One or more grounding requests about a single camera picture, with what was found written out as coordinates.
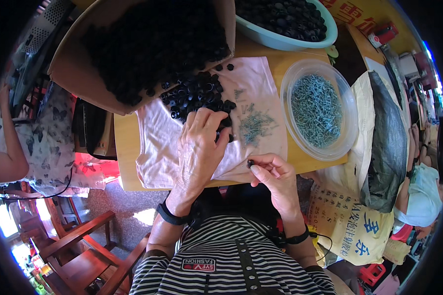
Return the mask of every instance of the cardboard box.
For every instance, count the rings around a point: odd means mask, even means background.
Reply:
[[[148,97],[146,91],[142,90],[139,93],[142,101],[136,106],[120,103],[114,94],[105,88],[97,68],[91,65],[91,58],[80,42],[80,38],[91,24],[97,27],[108,26],[119,19],[128,7],[142,1],[144,0],[97,0],[90,5],[74,22],[59,44],[47,71],[51,80],[83,100],[122,116],[140,109],[144,104],[165,92],[166,90],[163,90],[158,83],[155,88],[156,95]],[[207,62],[206,70],[233,57],[235,53],[235,1],[213,0],[213,4],[219,23],[225,28],[230,55],[221,61]]]
[[[76,152],[87,152],[86,146],[80,146],[79,136],[74,135],[74,143],[76,145]],[[107,112],[105,119],[105,129],[103,130],[102,138],[94,150],[95,155],[116,157],[117,147],[115,145],[115,128],[113,126],[113,113]]]

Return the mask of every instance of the striped shirt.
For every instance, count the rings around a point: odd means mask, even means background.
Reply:
[[[228,215],[207,218],[197,230],[186,227],[171,260],[161,251],[145,255],[130,295],[242,294],[258,287],[282,294],[336,294],[319,266],[303,269],[267,239],[269,229]]]

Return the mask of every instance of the floor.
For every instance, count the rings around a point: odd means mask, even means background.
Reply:
[[[297,175],[297,191],[301,209],[308,211],[308,199],[313,180]],[[88,198],[74,197],[82,221],[90,221],[108,210],[115,212],[111,223],[111,239],[117,243],[112,253],[125,259],[144,235],[151,231],[156,217],[155,208],[166,198],[168,191],[125,192],[118,181],[107,184],[105,190],[92,189]],[[91,237],[105,245],[104,227],[91,233]]]

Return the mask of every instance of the wire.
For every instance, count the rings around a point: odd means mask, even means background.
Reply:
[[[69,188],[69,185],[71,184],[71,180],[72,180],[72,167],[71,167],[71,176],[70,176],[70,178],[69,178],[69,182],[67,183],[67,186],[65,187],[65,189],[64,189],[62,192],[59,192],[59,193],[54,194],[54,195],[50,195],[50,196],[48,196],[48,197],[44,197],[44,196],[41,196],[41,197],[33,197],[33,198],[16,198],[16,197],[11,197],[11,198],[10,198],[10,197],[6,197],[6,198],[2,198],[2,197],[0,197],[0,199],[1,199],[1,200],[37,200],[37,199],[53,198],[53,197],[55,197],[55,196],[58,196],[58,195],[64,193],[64,192]]]
[[[331,242],[331,245],[330,245],[330,249],[328,249],[328,251],[326,251],[326,253],[325,253],[325,255],[322,257],[322,258],[320,258],[319,260],[317,260],[317,261],[320,261],[320,260],[322,260],[323,258],[325,258],[327,255],[328,255],[328,253],[330,253],[330,250],[332,249],[332,247],[333,247],[333,240],[329,237],[329,236],[325,236],[325,235],[321,235],[321,234],[317,234],[317,233],[315,233],[317,236],[324,236],[325,238],[328,238],[329,240],[330,240],[330,242]]]

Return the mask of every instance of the red plastic stool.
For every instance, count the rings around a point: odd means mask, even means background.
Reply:
[[[367,268],[360,269],[360,279],[371,287],[377,283],[383,274],[385,274],[385,267],[382,264],[371,264]]]

